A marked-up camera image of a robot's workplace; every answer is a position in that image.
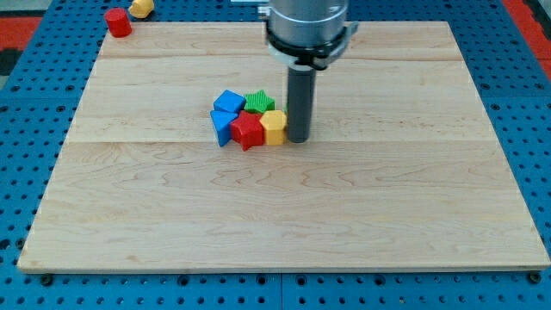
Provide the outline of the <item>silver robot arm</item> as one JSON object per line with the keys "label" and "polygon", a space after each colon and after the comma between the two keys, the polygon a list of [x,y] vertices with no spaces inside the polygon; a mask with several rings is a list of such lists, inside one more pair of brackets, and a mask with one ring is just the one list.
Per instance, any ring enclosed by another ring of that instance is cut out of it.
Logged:
{"label": "silver robot arm", "polygon": [[359,22],[346,21],[348,0],[269,0],[269,53],[296,71],[324,71],[347,49]]}

